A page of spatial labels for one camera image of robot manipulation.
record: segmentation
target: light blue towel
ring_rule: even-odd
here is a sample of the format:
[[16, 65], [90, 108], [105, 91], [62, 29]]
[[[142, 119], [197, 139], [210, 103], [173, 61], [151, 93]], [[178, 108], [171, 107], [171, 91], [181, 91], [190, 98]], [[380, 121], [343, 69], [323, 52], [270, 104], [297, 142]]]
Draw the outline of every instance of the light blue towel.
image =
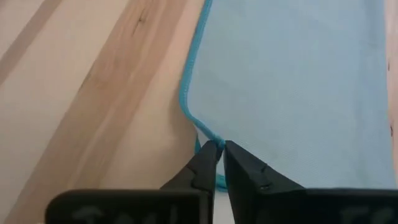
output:
[[180, 92], [201, 144], [233, 140], [304, 187], [395, 188], [383, 12], [380, 0], [206, 0]]

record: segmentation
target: light wood plank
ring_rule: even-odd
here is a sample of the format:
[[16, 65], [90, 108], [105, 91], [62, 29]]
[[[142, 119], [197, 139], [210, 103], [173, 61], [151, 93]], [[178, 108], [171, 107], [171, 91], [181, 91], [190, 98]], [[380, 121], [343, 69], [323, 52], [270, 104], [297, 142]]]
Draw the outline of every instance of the light wood plank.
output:
[[0, 86], [0, 223], [126, 3], [63, 1]]
[[398, 181], [398, 3], [385, 0], [386, 59], [389, 119], [392, 130], [392, 156]]
[[61, 0], [6, 1], [0, 11], [0, 85]]
[[120, 141], [101, 187], [157, 189], [192, 157], [196, 133], [178, 104], [178, 81], [203, 2], [187, 1], [167, 53]]
[[[191, 36], [188, 36], [186, 31], [180, 31], [185, 34], [178, 39], [184, 40], [182, 43], [185, 51], [178, 52], [177, 62], [172, 63], [177, 72], [166, 73], [173, 75], [166, 77], [165, 71], [160, 71], [168, 68], [163, 61], [175, 37], [177, 24], [181, 21], [187, 2], [187, 0], [130, 1], [52, 136], [6, 223], [42, 221], [44, 207], [57, 193], [75, 187], [99, 187], [109, 167], [119, 164], [113, 163], [113, 158], [119, 142], [123, 136], [126, 136], [126, 130], [129, 126], [140, 129], [137, 123], [131, 122], [140, 111], [169, 108], [168, 111], [158, 112], [158, 115], [164, 118], [163, 123], [158, 125], [152, 121], [141, 123], [147, 126], [141, 128], [145, 128], [147, 132], [151, 130], [149, 128], [151, 126], [161, 129], [163, 125], [168, 125], [167, 128], [163, 128], [164, 130], [181, 128], [168, 134], [169, 138], [175, 139], [171, 141], [166, 139], [166, 144], [179, 146], [178, 142], [181, 141], [184, 147], [180, 149], [183, 151], [169, 151], [168, 147], [164, 147], [165, 144], [157, 146], [170, 156], [171, 153], [183, 152], [181, 155], [184, 160], [176, 164], [182, 165], [187, 157], [192, 155], [195, 133], [191, 124], [179, 111], [175, 91], [185, 61], [187, 43], [190, 42], [195, 28], [192, 24], [198, 14], [193, 15], [194, 19], [189, 19], [192, 26], [188, 34]], [[194, 6], [195, 12], [198, 13], [201, 4]], [[156, 74], [163, 74], [162, 80], [168, 80], [169, 85], [153, 81], [157, 77]], [[164, 86], [164, 92], [157, 100], [152, 97], [152, 102], [148, 104], [145, 103], [148, 102], [148, 98], [144, 96], [149, 88], [154, 90], [154, 87], [151, 88], [151, 83]], [[151, 107], [141, 109], [143, 105]]]

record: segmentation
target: blue stitched hem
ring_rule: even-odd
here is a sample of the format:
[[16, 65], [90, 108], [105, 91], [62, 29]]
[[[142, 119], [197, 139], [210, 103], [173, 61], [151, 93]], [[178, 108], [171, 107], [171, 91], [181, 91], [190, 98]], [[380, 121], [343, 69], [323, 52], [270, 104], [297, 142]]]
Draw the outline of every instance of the blue stitched hem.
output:
[[[203, 5], [203, 9], [201, 10], [200, 17], [198, 24], [195, 29], [195, 34], [193, 35], [191, 47], [188, 53], [187, 61], [185, 62], [185, 66], [183, 69], [182, 73], [182, 79], [180, 82], [180, 93], [178, 96], [178, 100], [180, 102], [180, 107], [185, 114], [185, 116], [192, 120], [194, 125], [200, 129], [203, 134], [208, 139], [211, 139], [215, 142], [217, 142], [218, 149], [223, 150], [225, 147], [225, 140], [222, 139], [219, 135], [215, 134], [213, 131], [211, 131], [204, 123], [202, 123], [199, 119], [194, 117], [191, 112], [188, 109], [188, 103], [187, 103], [187, 97], [188, 97], [188, 90], [190, 86], [190, 82], [192, 79], [192, 70], [193, 70], [193, 65], [195, 63], [195, 59], [197, 57], [199, 45], [201, 38], [203, 36], [203, 31], [205, 30], [205, 25], [207, 21], [207, 17], [209, 15], [211, 3], [213, 0], [205, 0], [205, 3]], [[195, 152], [198, 150], [197, 149], [197, 143], [195, 144]], [[226, 191], [226, 183], [225, 183], [225, 177], [222, 175], [217, 174], [216, 176], [216, 186], [219, 191], [225, 192]]]

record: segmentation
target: wooden surface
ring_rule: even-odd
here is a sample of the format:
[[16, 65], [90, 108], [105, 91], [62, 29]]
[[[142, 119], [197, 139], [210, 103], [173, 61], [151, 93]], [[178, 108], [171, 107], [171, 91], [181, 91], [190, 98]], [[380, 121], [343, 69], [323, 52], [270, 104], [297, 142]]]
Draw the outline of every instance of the wooden surface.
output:
[[389, 119], [391, 124], [394, 167], [396, 173], [398, 173], [398, 1], [385, 0], [384, 2]]
[[178, 82], [203, 0], [0, 1], [0, 223], [74, 188], [158, 188], [193, 154]]

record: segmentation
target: microfiber cloth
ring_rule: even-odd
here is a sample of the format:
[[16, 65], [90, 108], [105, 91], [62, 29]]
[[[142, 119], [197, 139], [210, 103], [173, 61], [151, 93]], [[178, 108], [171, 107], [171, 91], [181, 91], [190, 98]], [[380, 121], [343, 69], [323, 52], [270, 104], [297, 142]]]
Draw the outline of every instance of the microfiber cloth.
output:
[[206, 0], [180, 104], [304, 187], [394, 189], [386, 86], [383, 1]]

